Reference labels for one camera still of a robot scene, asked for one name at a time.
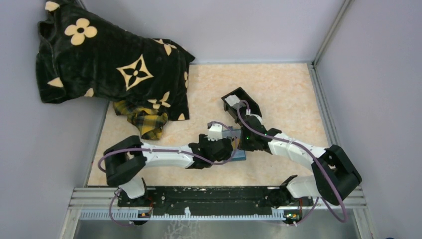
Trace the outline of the black card box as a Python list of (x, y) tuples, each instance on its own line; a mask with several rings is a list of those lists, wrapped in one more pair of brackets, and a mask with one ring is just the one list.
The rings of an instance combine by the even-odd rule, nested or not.
[[(231, 107), (225, 100), (225, 98), (229, 95), (237, 95), (241, 99), (241, 103), (236, 104), (235, 107)], [(224, 110), (227, 111), (233, 117), (234, 122), (236, 124), (242, 125), (237, 113), (237, 109), (239, 109), (242, 119), (244, 120), (246, 120), (247, 109), (251, 109), (252, 113), (262, 116), (259, 105), (248, 95), (248, 93), (242, 87), (236, 88), (230, 93), (224, 95), (221, 99), (223, 100)]]

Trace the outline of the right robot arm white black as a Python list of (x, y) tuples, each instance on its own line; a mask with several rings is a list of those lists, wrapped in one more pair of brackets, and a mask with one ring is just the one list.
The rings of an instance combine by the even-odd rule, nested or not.
[(271, 155), (286, 157), (312, 172), (311, 176), (294, 176), (280, 192), (281, 201), (293, 205), (301, 197), (319, 197), (340, 206), (362, 182), (362, 177), (342, 147), (333, 144), (329, 148), (303, 143), (278, 129), (267, 130), (259, 115), (241, 115), (244, 151), (265, 151)]

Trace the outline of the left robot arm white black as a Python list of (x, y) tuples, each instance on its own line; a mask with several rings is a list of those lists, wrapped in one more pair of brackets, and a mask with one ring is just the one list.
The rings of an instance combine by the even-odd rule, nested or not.
[(230, 137), (212, 141), (200, 134), (197, 143), (162, 147), (141, 142), (138, 136), (130, 136), (104, 151), (98, 168), (106, 174), (108, 186), (121, 188), (135, 205), (143, 206), (149, 200), (144, 179), (137, 177), (143, 168), (204, 169), (223, 165), (235, 154), (234, 141)]

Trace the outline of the blue card holder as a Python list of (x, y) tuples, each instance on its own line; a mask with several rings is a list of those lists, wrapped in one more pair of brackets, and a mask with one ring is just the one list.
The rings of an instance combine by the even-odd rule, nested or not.
[[(223, 137), (232, 138), (233, 135), (235, 136), (235, 138), (238, 138), (239, 142), (240, 142), (240, 140), (241, 140), (241, 130), (240, 129), (233, 129), (232, 127), (230, 127), (230, 130), (227, 130), (227, 129), (223, 130)], [(237, 149), (236, 154), (234, 155), (234, 157), (231, 161), (236, 162), (236, 161), (245, 161), (245, 160), (246, 160), (245, 151)]]

